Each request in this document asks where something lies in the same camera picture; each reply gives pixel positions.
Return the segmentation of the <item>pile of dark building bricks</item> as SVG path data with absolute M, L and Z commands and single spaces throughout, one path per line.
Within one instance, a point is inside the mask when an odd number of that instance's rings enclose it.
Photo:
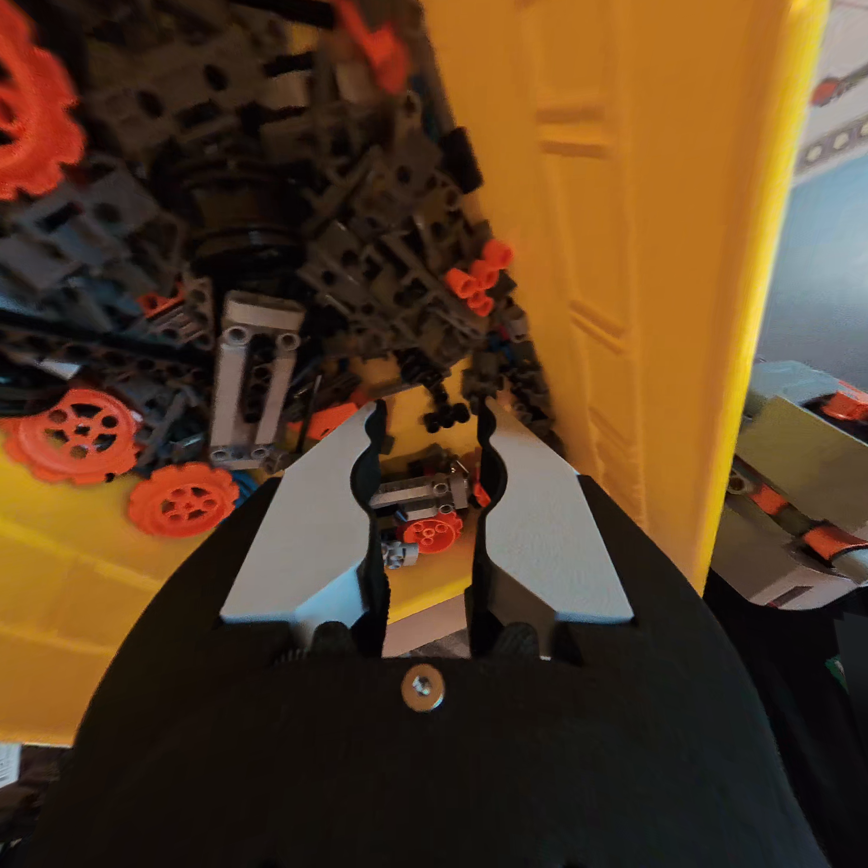
M 466 208 L 483 178 L 420 2 L 13 3 L 73 80 L 85 152 L 46 195 L 2 201 L 2 420 L 90 388 L 141 419 L 131 472 L 223 469 L 208 458 L 212 392 L 240 290 L 307 314 L 276 461 L 235 472 L 294 462 L 367 401 L 359 369 L 377 360 L 397 370 L 379 396 L 428 393 L 431 436 L 506 390 L 563 452 L 511 265 L 487 318 L 443 283 L 495 236 Z M 263 160 L 309 205 L 298 265 L 189 263 L 150 169 L 229 154 Z

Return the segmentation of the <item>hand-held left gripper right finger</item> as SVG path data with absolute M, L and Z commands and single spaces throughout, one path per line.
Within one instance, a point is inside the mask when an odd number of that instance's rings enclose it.
M 631 624 L 635 612 L 577 471 L 492 397 L 479 408 L 478 441 L 472 656 L 525 645 L 572 660 L 573 629 Z

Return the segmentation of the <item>black rubber tyre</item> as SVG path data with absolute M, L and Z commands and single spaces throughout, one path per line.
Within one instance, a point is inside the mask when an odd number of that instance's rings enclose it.
M 187 225 L 186 255 L 199 272 L 303 260 L 301 224 L 309 205 L 263 160 L 232 154 L 162 159 L 148 180 L 157 200 Z

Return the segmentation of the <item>open white instruction booklet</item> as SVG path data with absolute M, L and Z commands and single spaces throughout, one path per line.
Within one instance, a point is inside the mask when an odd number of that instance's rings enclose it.
M 797 187 L 867 152 L 867 3 L 830 4 L 797 150 Z

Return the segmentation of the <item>orange gear wheel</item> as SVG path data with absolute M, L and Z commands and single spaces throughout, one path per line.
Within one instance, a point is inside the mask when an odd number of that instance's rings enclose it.
M 37 479 L 96 485 L 131 472 L 141 419 L 120 399 L 72 388 L 38 415 L 2 420 L 4 448 Z
M 85 136 L 71 112 L 78 92 L 66 66 L 38 42 L 34 23 L 1 3 L 1 199 L 39 197 L 84 156 Z
M 232 476 L 205 462 L 163 467 L 131 491 L 127 515 L 155 537 L 198 537 L 214 530 L 235 509 L 240 496 Z

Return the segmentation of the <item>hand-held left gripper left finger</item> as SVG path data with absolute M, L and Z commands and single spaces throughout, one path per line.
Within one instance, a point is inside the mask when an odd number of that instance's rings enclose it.
M 377 517 L 387 410 L 372 401 L 289 467 L 222 606 L 226 623 L 284 623 L 308 648 L 343 625 L 363 656 L 381 657 L 390 606 Z

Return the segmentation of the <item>orange tube connector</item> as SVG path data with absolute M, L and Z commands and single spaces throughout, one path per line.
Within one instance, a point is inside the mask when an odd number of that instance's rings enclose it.
M 489 295 L 492 289 L 512 264 L 515 251 L 512 245 L 493 238 L 485 241 L 480 255 L 469 266 L 452 266 L 443 276 L 447 289 L 477 317 L 487 318 L 495 306 Z

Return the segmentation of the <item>yellow plastic bin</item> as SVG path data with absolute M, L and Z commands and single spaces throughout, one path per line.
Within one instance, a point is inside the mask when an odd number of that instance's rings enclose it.
M 830 2 L 422 2 L 567 459 L 702 594 Z M 2 742 L 71 743 L 202 539 L 2 455 Z

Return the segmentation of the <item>grey toy robot model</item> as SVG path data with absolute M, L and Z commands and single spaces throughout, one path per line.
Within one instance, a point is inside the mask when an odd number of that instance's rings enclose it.
M 820 609 L 867 580 L 866 390 L 755 363 L 711 568 L 748 602 Z

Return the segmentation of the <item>grey frame block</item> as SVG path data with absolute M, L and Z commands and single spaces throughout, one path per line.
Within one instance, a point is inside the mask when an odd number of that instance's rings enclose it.
M 208 444 L 216 467 L 252 471 L 276 461 L 306 314 L 295 300 L 240 290 L 226 295 Z

